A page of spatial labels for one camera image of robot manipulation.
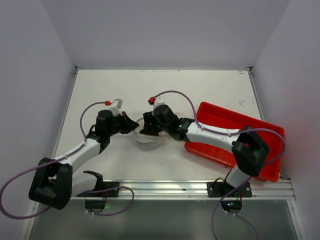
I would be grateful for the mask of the white mesh laundry bag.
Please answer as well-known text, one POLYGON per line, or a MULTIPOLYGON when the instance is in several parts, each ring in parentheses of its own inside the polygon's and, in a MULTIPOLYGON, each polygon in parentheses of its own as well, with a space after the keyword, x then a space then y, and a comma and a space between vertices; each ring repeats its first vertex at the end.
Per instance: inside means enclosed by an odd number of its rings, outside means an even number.
POLYGON ((144 118, 141 117, 136 120, 139 124, 133 133, 132 133, 132 141, 133 143, 141 150, 154 150, 164 145, 164 143, 179 143, 179 141, 173 139, 169 136, 168 133, 161 131, 158 135, 147 135, 140 133, 140 131, 144 127, 144 118))

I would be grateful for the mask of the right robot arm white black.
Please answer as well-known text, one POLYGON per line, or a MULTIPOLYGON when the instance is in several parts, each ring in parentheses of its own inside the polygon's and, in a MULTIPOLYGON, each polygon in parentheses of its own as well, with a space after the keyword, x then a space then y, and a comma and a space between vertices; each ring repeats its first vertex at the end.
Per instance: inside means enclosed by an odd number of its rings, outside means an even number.
POLYGON ((232 153, 236 165, 222 185, 223 192, 231 197, 241 190, 244 181, 259 176, 270 152, 260 135, 249 127, 228 130, 200 124, 191 118, 178 117, 166 104, 143 113, 140 133, 158 136, 161 132, 176 141, 206 144, 232 153))

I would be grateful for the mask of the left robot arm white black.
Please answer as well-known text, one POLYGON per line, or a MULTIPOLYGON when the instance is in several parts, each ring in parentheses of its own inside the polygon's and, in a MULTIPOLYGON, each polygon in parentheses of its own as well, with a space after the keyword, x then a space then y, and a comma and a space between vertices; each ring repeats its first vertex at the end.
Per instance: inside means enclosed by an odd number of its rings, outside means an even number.
POLYGON ((110 110, 98 112, 95 124, 90 128, 83 143, 56 159, 43 158, 35 171, 28 197, 30 200, 61 210, 70 198, 103 193, 103 176, 92 170, 75 172, 92 158, 101 154, 116 134, 129 134, 139 124, 123 111, 118 115, 110 110))

